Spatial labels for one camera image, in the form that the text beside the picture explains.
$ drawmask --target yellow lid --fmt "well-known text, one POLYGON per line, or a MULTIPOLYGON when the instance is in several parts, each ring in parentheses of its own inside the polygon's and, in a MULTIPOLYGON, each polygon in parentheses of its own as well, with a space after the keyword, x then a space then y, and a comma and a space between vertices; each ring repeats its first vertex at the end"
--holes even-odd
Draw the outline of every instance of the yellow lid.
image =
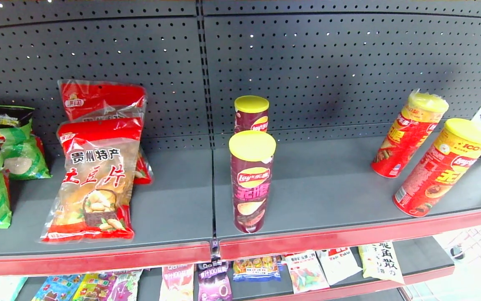
POLYGON ((275 152, 275 139, 265 132, 242 131, 229 139, 229 151, 248 162, 267 160, 275 152))
POLYGON ((263 97, 256 97, 254 95, 246 95, 235 99, 235 110, 246 113, 260 113, 266 111, 270 103, 263 97))
POLYGON ((444 113, 448 110, 448 103, 435 94, 418 93, 419 89, 409 94, 409 104, 422 110, 444 113))
POLYGON ((445 122, 445 129, 467 141, 481 144, 481 125, 462 118, 451 118, 445 122))

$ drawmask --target lay's potato chip can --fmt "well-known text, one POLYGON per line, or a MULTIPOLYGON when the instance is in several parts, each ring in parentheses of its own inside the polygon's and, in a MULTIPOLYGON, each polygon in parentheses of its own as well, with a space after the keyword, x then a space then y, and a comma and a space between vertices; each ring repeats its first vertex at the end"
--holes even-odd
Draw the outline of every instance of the lay's potato chip can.
POLYGON ((234 224, 244 233, 263 227, 275 152, 275 139, 265 132, 242 131, 229 139, 234 224))
POLYGON ((481 155, 481 125, 452 118, 393 196, 412 217, 423 217, 481 155))
POLYGON ((408 102, 370 164, 372 169, 382 177, 399 176, 447 110, 448 103, 437 95, 418 93, 418 90, 409 94, 408 102))
POLYGON ((268 129, 270 103, 263 97, 246 95, 235 99, 235 133, 268 129))

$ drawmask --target potato image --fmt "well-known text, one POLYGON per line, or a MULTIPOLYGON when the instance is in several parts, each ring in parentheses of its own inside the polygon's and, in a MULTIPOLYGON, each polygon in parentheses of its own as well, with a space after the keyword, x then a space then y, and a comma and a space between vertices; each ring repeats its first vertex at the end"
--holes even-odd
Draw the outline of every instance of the potato image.
POLYGON ((8 158, 5 160, 5 168, 14 175, 22 175, 32 167, 32 160, 25 157, 8 158))

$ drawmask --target gummy candy package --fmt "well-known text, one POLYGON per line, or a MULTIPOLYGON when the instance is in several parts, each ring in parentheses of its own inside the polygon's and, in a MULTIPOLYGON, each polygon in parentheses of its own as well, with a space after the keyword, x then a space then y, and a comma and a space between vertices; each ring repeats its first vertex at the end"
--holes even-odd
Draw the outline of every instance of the gummy candy package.
MULTIPOLYGON (((109 120, 145 113, 147 93, 141 86, 118 82, 59 80, 64 110, 72 122, 109 120)), ((153 171, 139 149, 135 185, 153 183, 153 171)))
POLYGON ((281 281, 275 256, 235 260, 233 262, 233 272, 233 281, 281 281))

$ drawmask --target white snack package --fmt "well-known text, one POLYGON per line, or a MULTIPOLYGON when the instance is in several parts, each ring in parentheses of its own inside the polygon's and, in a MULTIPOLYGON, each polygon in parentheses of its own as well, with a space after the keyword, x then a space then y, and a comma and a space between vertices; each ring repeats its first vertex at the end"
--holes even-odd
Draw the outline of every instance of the white snack package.
POLYGON ((405 284, 392 242, 380 242, 358 248, 363 263, 363 278, 372 277, 405 284))
POLYGON ((321 250, 316 255, 331 286, 361 271, 350 248, 321 250))

